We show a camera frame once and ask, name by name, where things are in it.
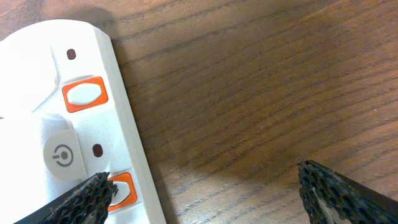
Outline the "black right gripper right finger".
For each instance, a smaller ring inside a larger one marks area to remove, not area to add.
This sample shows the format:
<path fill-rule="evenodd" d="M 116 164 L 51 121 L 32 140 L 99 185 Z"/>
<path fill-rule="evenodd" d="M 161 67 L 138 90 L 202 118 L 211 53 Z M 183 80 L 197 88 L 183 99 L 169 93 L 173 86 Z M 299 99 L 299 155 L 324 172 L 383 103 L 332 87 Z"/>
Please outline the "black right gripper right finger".
<path fill-rule="evenodd" d="M 397 223 L 397 201 L 315 161 L 298 163 L 299 194 L 311 224 Z"/>

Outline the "white power strip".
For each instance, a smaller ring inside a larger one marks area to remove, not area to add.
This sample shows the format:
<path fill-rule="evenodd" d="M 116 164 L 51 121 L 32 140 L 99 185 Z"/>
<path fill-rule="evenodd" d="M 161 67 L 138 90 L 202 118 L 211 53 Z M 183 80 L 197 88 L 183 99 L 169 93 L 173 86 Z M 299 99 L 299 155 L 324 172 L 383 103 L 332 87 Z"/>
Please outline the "white power strip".
<path fill-rule="evenodd" d="M 108 173 L 107 223 L 164 223 L 109 36 L 56 19 L 1 41 L 1 222 L 38 223 Z"/>

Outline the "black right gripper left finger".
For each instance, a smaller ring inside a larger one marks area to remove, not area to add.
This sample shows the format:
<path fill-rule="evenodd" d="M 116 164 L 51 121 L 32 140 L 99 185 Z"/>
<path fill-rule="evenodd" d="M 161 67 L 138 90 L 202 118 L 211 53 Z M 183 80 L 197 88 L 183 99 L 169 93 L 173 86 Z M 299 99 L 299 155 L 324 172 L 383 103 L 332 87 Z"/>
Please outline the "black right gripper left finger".
<path fill-rule="evenodd" d="M 57 197 L 17 224 L 104 224 L 108 207 L 118 187 L 108 179 L 109 172 L 99 172 Z"/>

